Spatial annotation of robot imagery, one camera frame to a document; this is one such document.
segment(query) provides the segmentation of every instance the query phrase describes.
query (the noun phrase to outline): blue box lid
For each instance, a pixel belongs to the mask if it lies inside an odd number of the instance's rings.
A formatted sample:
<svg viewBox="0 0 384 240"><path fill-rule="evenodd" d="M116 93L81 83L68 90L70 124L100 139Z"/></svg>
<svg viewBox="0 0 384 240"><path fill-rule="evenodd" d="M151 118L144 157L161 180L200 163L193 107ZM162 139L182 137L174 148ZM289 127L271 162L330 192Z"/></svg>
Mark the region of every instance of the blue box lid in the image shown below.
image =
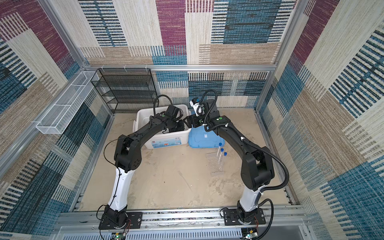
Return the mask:
<svg viewBox="0 0 384 240"><path fill-rule="evenodd" d="M204 126L192 128L189 133L188 144L193 148L215 148L220 142L224 146L225 140L213 131L206 132Z"/></svg>

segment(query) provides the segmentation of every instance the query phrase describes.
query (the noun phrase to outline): black robotic arm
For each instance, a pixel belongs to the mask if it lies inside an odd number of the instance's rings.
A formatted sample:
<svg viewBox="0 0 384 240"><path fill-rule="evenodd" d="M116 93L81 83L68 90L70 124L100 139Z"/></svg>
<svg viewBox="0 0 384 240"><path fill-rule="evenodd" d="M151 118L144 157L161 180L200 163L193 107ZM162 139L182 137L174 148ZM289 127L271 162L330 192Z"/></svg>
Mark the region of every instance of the black robotic arm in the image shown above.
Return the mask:
<svg viewBox="0 0 384 240"><path fill-rule="evenodd" d="M253 220L258 213L258 200L264 190L280 189L288 183L288 170L276 156L270 153L267 147L261 148L252 143L233 125L228 117L220 116L216 107L217 95L214 90L206 91L202 99L209 91L215 93L215 99L202 102L193 99L190 102L195 109L195 115L180 121L182 115L177 117L180 109L170 105L167 111L151 116L149 123L138 131L128 136L121 135L118 138L114 154L117 168L114 187L116 189L108 205L105 206L99 229L108 229L105 227L106 225L110 229L121 229L127 225L126 198L132 174L141 163L141 147L163 129L169 129L170 132L177 131L180 126L184 129L184 123L189 128L204 125L206 131L214 131L215 134L224 138L242 159L241 178L246 188L237 204L236 219L238 222L249 224ZM285 181L276 187L266 187L275 176L272 158L284 169Z"/></svg>

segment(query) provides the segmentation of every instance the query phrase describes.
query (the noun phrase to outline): beige floor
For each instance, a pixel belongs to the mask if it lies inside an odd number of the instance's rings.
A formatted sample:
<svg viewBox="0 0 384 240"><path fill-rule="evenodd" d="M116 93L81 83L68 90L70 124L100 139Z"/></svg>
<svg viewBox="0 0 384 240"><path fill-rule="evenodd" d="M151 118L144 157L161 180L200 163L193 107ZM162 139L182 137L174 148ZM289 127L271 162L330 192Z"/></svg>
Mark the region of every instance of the beige floor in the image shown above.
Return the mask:
<svg viewBox="0 0 384 240"><path fill-rule="evenodd" d="M251 141L263 147L265 142L252 109L220 109ZM117 114L107 142L121 134L132 133L136 114ZM106 157L113 159L116 142L106 149ZM225 144L228 156L224 174L211 177L206 153L214 149L193 149L188 144L159 149L142 148L142 162L134 173L128 194L128 209L176 207L212 207L236 205L244 184L240 177L241 159L235 150ZM112 193L115 168L101 155L87 186L80 211L97 210L107 204ZM278 185L276 174L270 185ZM287 204L282 189L266 191L262 199L270 198L274 204Z"/></svg>

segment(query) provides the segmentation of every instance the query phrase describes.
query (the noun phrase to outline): patterned carpet wall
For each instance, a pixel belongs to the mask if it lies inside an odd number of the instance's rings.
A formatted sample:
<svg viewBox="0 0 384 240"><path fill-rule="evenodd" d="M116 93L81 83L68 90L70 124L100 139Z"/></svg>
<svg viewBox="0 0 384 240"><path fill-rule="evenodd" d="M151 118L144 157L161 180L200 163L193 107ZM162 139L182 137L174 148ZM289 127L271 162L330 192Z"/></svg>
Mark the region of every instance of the patterned carpet wall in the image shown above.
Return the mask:
<svg viewBox="0 0 384 240"><path fill-rule="evenodd" d="M158 95L165 94L173 104L186 104L192 98L201 98L208 89L217 92L219 108L254 108L268 76L267 71L157 71L152 72ZM160 98L160 106L168 105L166 98Z"/></svg>
<svg viewBox="0 0 384 240"><path fill-rule="evenodd" d="M310 0L260 110L318 239L384 239L384 1Z"/></svg>
<svg viewBox="0 0 384 240"><path fill-rule="evenodd" d="M69 210L110 115L92 90L62 135L38 134L0 182L0 239L48 239Z"/></svg>
<svg viewBox="0 0 384 240"><path fill-rule="evenodd" d="M273 64L296 0L52 0L91 65Z"/></svg>
<svg viewBox="0 0 384 240"><path fill-rule="evenodd" d="M0 0L0 155L78 69L36 0Z"/></svg>

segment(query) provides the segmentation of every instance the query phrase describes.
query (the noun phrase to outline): plastic test tube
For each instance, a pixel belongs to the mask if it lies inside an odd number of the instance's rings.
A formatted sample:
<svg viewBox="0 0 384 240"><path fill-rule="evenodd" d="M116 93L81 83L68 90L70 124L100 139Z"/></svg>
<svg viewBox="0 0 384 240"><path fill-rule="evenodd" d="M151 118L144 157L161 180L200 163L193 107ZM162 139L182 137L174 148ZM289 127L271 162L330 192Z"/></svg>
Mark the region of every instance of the plastic test tube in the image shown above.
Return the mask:
<svg viewBox="0 0 384 240"><path fill-rule="evenodd" d="M221 155L223 154L224 152L224 148L220 149L220 156L218 158L218 163L220 164L220 161L221 161Z"/></svg>
<svg viewBox="0 0 384 240"><path fill-rule="evenodd" d="M222 160L223 164L224 164L224 158L225 158L226 155L227 155L227 152L224 153L224 157L223 157L223 160ZM220 166L218 167L220 171L223 170L223 164L220 164Z"/></svg>
<svg viewBox="0 0 384 240"><path fill-rule="evenodd" d="M218 156L218 153L220 152L220 148L221 148L221 142L218 144L218 149L217 149L217 154L216 154L216 157Z"/></svg>

